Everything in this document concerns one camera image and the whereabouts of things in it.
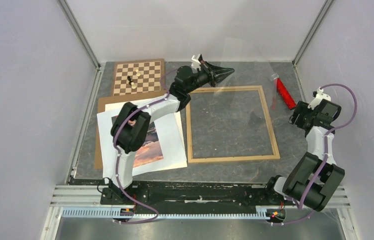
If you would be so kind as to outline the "red glitter microphone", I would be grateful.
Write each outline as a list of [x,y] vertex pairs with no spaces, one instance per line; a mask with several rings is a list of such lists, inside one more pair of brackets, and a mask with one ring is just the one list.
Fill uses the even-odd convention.
[[273,73],[270,77],[272,82],[275,86],[275,91],[280,95],[283,99],[284,103],[286,104],[289,110],[293,110],[296,108],[297,104],[294,101],[293,97],[291,96],[290,92],[287,90],[283,82],[281,81],[279,75],[277,73]]

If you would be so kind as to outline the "cream photo mat board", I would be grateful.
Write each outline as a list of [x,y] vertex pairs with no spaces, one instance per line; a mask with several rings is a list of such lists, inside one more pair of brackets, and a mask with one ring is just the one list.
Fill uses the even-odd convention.
[[[153,102],[153,100],[161,98],[154,97],[144,100],[133,100],[129,101],[139,107],[145,103]],[[119,112],[120,108],[124,103],[110,103],[105,105],[106,111]],[[109,140],[110,137],[105,135],[110,135],[111,125],[107,122],[109,118],[100,117],[103,112],[97,113],[97,125],[99,132],[100,148],[101,148],[101,158],[103,161],[103,156],[108,154],[113,149],[109,143],[106,143],[102,147],[101,141]],[[163,153],[163,160],[159,160],[153,163],[135,167],[132,170],[133,176],[138,176],[145,173],[185,168],[187,167],[187,157],[184,145],[184,135],[181,123],[181,114],[179,112],[167,114],[153,122],[155,124],[156,132],[159,138],[161,150]]]

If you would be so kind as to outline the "clear frame glass sheet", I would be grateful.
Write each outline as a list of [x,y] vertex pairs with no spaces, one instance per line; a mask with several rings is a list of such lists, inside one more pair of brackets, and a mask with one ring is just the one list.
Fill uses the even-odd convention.
[[219,66],[234,71],[218,83],[218,87],[261,85],[269,98],[269,109],[276,109],[278,75],[261,47],[244,39],[226,37]]

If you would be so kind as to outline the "wooden picture frame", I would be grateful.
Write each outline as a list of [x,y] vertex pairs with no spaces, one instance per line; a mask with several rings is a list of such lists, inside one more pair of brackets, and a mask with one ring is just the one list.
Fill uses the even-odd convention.
[[209,157],[209,158],[194,158],[193,156],[193,135],[192,135],[192,117],[191,117],[191,105],[188,104],[185,108],[186,115],[186,143],[187,143],[187,162],[189,164],[195,163],[221,163],[221,162],[244,162],[244,161],[270,161],[280,160],[280,152],[276,140],[275,131],[273,128],[270,112],[267,106],[265,93],[261,85],[249,85],[249,86],[224,86],[224,87],[200,87],[192,94],[201,93],[215,93],[215,92],[258,92],[261,107],[264,113],[264,119],[268,130],[269,140],[271,144],[272,154],[271,155],[252,155],[252,156],[226,156],[226,157]]

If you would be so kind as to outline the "brown frame backing board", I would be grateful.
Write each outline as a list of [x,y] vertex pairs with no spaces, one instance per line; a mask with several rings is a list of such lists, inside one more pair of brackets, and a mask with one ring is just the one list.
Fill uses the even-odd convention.
[[[105,106],[107,104],[124,103],[124,102],[137,101],[137,100],[146,100],[146,99],[161,97],[165,93],[166,92],[164,90],[159,90],[159,91],[151,91],[151,92],[101,97],[98,99],[97,112],[98,113],[105,112],[106,111]],[[102,153],[101,153],[100,135],[99,135],[98,125],[96,125],[96,140],[95,140],[95,152],[94,153],[95,153],[94,168],[97,170],[102,170],[103,162],[102,162]]]

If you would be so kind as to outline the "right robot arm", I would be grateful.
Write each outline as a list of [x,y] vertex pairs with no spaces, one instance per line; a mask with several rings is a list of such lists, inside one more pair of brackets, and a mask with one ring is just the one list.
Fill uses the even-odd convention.
[[305,131],[307,151],[288,177],[270,178],[263,191],[268,203],[277,204],[286,197],[317,212],[326,207],[345,176],[331,148],[335,134],[332,122],[341,110],[329,100],[322,100],[313,109],[304,101],[297,103],[289,123]]

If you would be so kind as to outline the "landscape photo print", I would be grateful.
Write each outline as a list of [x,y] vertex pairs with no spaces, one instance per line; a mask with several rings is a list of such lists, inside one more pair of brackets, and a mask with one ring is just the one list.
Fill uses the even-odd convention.
[[145,141],[135,155],[133,167],[137,168],[146,164],[164,159],[155,123],[150,123]]

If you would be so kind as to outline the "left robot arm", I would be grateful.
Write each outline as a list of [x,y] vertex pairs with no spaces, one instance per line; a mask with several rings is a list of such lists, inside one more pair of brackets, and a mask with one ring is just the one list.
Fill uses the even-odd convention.
[[100,191],[102,205],[132,204],[136,200],[129,188],[133,183],[136,152],[146,140],[151,123],[183,110],[190,93],[208,84],[216,87],[235,72],[234,68],[212,65],[204,60],[177,69],[165,94],[140,105],[126,102],[120,110],[97,114],[102,155],[102,178],[106,187]]

